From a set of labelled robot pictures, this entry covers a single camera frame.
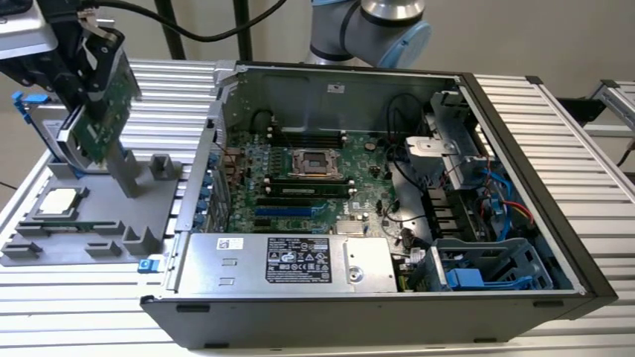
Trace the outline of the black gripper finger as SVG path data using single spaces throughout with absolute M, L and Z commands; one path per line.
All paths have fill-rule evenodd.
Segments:
M 82 69 L 82 104 L 112 104 L 125 97 L 124 34 L 97 25 L 82 25 L 82 49 L 86 67 Z

